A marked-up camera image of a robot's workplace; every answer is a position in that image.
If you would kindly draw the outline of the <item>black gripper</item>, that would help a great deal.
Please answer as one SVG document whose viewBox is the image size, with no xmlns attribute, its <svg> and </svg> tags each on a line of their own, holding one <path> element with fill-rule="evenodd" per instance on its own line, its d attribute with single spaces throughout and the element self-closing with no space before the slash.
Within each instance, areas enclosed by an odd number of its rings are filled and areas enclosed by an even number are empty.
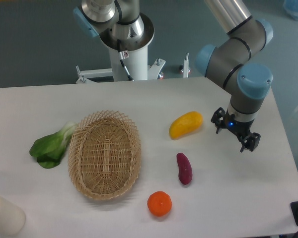
<svg viewBox="0 0 298 238">
<path fill-rule="evenodd" d="M 259 133 L 252 133 L 250 128 L 254 122 L 255 113 L 243 114 L 236 110 L 218 108 L 212 118 L 211 122 L 216 127 L 216 134 L 219 134 L 225 127 L 233 133 L 238 141 L 241 143 L 240 152 L 248 150 L 253 152 L 259 145 L 261 135 Z"/>
</svg>

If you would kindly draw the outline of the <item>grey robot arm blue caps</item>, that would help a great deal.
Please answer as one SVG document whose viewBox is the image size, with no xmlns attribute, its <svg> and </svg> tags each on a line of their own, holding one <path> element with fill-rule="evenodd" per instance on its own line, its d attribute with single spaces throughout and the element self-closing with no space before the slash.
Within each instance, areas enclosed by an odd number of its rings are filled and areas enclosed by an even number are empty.
<svg viewBox="0 0 298 238">
<path fill-rule="evenodd" d="M 204 46 L 197 54 L 196 69 L 231 95 L 227 109 L 212 116 L 217 131 L 227 129 L 242 150 L 257 148 L 260 135 L 250 128 L 268 94 L 273 76 L 250 59 L 271 41 L 273 29 L 266 20 L 255 20 L 240 0 L 206 2 L 228 35 L 221 46 Z M 83 32 L 100 37 L 109 50 L 115 81 L 150 79 L 148 45 L 154 37 L 152 21 L 140 12 L 137 0 L 83 0 L 73 10 Z"/>
</svg>

